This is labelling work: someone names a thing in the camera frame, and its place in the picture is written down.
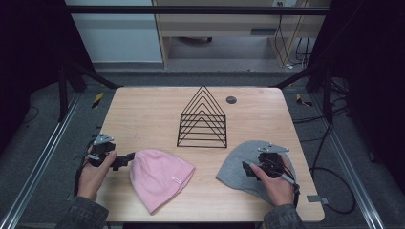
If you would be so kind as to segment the pink beanie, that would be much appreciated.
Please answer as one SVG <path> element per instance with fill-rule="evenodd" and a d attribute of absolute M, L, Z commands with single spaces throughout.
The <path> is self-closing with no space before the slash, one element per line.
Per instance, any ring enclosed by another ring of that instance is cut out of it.
<path fill-rule="evenodd" d="M 130 179 L 142 204 L 150 215 L 177 196 L 188 184 L 195 166 L 159 150 L 135 153 Z"/>

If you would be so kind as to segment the black metal stand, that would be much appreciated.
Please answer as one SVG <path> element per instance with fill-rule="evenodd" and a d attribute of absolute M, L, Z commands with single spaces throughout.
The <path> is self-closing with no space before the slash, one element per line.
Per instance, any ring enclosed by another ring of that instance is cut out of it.
<path fill-rule="evenodd" d="M 332 120 L 332 105 L 330 102 L 331 98 L 331 68 L 327 63 L 315 63 L 299 73 L 294 74 L 288 79 L 273 85 L 273 88 L 284 89 L 286 86 L 292 84 L 293 82 L 308 76 L 309 81 L 306 85 L 306 90 L 309 93 L 316 92 L 320 87 L 323 87 L 323 105 L 322 111 L 326 120 L 331 124 Z"/>
<path fill-rule="evenodd" d="M 83 75 L 89 76 L 109 89 L 121 88 L 121 85 L 113 83 L 112 81 L 98 75 L 95 71 L 85 68 L 77 63 L 60 64 L 57 72 L 60 109 L 58 118 L 59 122 L 67 116 L 69 111 L 67 85 L 70 84 L 75 92 L 84 92 L 87 88 L 87 84 L 82 78 Z"/>

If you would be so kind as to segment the white cabinet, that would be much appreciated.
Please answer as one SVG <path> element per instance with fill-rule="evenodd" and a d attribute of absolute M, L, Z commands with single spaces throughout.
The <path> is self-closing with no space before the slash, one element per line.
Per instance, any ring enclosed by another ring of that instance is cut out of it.
<path fill-rule="evenodd" d="M 73 14 L 93 63 L 161 63 L 153 14 Z"/>

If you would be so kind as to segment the black horizontal frame bar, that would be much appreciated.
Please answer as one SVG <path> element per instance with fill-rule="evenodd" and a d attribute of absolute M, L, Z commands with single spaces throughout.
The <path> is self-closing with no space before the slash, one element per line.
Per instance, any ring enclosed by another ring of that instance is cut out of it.
<path fill-rule="evenodd" d="M 213 7 L 213 6 L 67 6 L 70 13 L 106 14 L 243 14 L 327 15 L 329 8 Z"/>

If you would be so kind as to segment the grey beanie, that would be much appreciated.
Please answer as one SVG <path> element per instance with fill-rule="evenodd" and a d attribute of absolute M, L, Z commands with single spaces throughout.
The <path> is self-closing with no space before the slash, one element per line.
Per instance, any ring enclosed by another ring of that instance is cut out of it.
<path fill-rule="evenodd" d="M 270 142 L 249 140 L 238 145 L 224 161 L 217 174 L 217 179 L 230 188 L 247 192 L 272 204 L 262 181 L 255 177 L 248 177 L 242 164 L 245 161 L 259 166 L 258 148 L 266 146 L 268 143 Z M 294 190 L 294 206 L 297 206 L 299 196 L 300 187 L 298 191 Z"/>

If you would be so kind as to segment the person's left hand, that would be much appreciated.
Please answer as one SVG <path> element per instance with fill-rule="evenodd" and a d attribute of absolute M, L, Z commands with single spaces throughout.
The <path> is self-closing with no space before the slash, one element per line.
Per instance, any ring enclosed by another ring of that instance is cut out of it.
<path fill-rule="evenodd" d="M 109 172 L 110 165 L 115 161 L 117 152 L 110 151 L 104 161 L 95 167 L 85 157 L 81 175 L 78 181 L 77 196 L 95 201 L 97 192 L 101 187 L 104 178 Z"/>

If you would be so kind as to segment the yellow and black tape strip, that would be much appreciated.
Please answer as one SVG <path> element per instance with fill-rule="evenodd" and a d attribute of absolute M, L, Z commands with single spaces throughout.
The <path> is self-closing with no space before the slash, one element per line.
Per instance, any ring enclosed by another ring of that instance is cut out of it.
<path fill-rule="evenodd" d="M 92 104 L 92 109 L 96 109 L 99 105 L 101 98 L 103 97 L 104 93 L 98 93 L 95 97 L 95 100 Z"/>
<path fill-rule="evenodd" d="M 296 102 L 298 104 L 301 104 L 301 105 L 306 106 L 306 107 L 312 107 L 313 106 L 313 104 L 311 102 L 304 101 L 300 94 L 296 94 Z"/>

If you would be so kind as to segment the light wooden desk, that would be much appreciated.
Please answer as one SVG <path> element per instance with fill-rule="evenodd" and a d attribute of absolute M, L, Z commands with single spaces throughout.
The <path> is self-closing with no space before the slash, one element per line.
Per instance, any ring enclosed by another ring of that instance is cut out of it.
<path fill-rule="evenodd" d="M 155 6 L 327 8 L 331 0 L 151 0 Z M 171 37 L 259 36 L 268 39 L 280 66 L 293 64 L 291 52 L 299 38 L 315 39 L 323 15 L 198 15 L 160 14 L 160 39 Z"/>

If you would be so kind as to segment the grey metal bracket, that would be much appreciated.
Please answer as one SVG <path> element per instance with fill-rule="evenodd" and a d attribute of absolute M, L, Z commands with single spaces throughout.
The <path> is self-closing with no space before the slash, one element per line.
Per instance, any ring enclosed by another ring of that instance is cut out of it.
<path fill-rule="evenodd" d="M 319 195 L 307 195 L 308 202 L 320 202 L 322 205 L 329 205 L 330 200 L 328 198 L 320 197 Z"/>

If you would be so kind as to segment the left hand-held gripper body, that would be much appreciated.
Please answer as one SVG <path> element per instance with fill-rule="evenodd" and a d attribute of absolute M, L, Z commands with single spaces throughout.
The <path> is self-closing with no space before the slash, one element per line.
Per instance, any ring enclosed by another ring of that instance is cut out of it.
<path fill-rule="evenodd" d="M 101 165 L 105 157 L 116 148 L 116 144 L 113 143 L 113 140 L 114 138 L 112 136 L 104 133 L 99 133 L 98 136 L 92 139 L 86 150 L 88 162 L 95 167 Z"/>

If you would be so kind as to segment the black wire rack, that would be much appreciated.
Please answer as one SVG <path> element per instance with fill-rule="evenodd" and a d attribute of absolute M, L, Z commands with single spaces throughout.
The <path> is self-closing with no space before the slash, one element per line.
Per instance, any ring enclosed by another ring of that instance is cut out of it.
<path fill-rule="evenodd" d="M 205 87 L 200 86 L 180 115 L 178 147 L 226 148 L 226 115 Z"/>

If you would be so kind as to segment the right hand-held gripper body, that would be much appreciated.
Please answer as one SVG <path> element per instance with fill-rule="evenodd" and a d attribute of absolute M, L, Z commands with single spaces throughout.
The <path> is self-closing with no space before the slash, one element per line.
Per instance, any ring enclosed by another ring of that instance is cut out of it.
<path fill-rule="evenodd" d="M 282 177 L 289 182 L 295 191 L 299 190 L 293 167 L 288 158 L 289 149 L 268 143 L 258 148 L 259 167 L 272 178 Z"/>

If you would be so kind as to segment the person's right hand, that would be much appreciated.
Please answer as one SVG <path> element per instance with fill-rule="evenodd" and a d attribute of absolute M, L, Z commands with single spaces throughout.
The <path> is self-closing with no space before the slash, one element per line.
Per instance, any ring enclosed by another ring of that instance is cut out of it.
<path fill-rule="evenodd" d="M 259 166 L 251 164 L 250 168 L 255 175 L 263 182 L 267 195 L 274 207 L 290 204 L 294 202 L 293 185 L 283 177 L 269 177 Z"/>

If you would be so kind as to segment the dark curtain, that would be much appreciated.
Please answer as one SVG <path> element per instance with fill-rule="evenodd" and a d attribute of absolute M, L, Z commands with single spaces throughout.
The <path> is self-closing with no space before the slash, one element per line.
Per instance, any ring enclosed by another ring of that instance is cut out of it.
<path fill-rule="evenodd" d="M 405 0 L 331 0 L 311 60 L 340 30 L 332 72 L 349 81 L 355 123 L 405 194 Z"/>
<path fill-rule="evenodd" d="M 0 0 L 0 154 L 30 108 L 31 94 L 57 81 L 59 53 L 93 63 L 65 0 Z"/>

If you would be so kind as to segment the aluminium rail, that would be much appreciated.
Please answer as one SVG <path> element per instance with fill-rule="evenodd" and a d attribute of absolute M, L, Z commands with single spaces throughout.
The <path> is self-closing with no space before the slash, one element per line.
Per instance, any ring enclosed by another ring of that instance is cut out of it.
<path fill-rule="evenodd" d="M 386 229 L 373 193 L 381 167 L 369 159 L 367 147 L 352 122 L 350 110 L 342 95 L 331 97 L 333 127 L 330 132 L 331 147 L 340 168 L 349 183 L 357 206 L 370 229 Z"/>
<path fill-rule="evenodd" d="M 73 93 L 68 112 L 59 119 L 59 102 L 35 97 L 23 124 L 0 156 L 0 229 L 14 229 L 77 108 Z"/>

